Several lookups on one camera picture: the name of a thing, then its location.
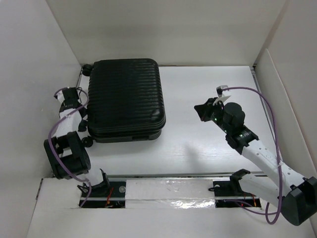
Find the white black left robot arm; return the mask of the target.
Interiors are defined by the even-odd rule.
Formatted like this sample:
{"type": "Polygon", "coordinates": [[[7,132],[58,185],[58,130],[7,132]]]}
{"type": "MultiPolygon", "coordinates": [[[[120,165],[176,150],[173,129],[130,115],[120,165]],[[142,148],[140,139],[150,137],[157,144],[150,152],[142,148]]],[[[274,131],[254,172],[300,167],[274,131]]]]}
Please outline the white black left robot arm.
{"type": "Polygon", "coordinates": [[[110,183],[106,173],[100,169],[101,177],[89,174],[91,161],[86,148],[93,145],[91,137],[80,138],[79,133],[87,130],[86,105],[80,94],[87,93],[80,87],[65,87],[55,92],[60,102],[59,120],[52,127],[44,141],[52,172],[57,179],[75,179],[83,185],[78,188],[85,194],[106,196],[110,192],[110,183]]]}

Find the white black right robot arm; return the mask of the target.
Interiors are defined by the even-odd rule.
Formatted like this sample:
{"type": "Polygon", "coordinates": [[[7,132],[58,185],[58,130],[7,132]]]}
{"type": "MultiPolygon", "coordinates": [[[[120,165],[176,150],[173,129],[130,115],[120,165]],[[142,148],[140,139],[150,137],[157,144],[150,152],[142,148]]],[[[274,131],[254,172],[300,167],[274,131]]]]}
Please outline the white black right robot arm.
{"type": "Polygon", "coordinates": [[[317,212],[317,179],[307,178],[283,162],[244,125],[245,113],[233,102],[224,104],[219,98],[209,98],[194,110],[203,122],[214,122],[224,133],[227,144],[260,168],[271,182],[256,178],[240,169],[230,177],[229,189],[235,195],[252,193],[277,207],[292,225],[299,226],[317,212]]]}

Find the black hard-shell suitcase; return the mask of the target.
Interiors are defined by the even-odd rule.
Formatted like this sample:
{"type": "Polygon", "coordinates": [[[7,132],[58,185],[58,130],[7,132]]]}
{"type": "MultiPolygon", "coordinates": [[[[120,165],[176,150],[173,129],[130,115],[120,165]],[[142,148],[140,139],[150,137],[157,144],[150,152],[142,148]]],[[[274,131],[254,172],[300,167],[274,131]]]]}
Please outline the black hard-shell suitcase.
{"type": "Polygon", "coordinates": [[[97,143],[156,140],[166,123],[158,63],[149,58],[85,64],[87,130],[97,143]]]}

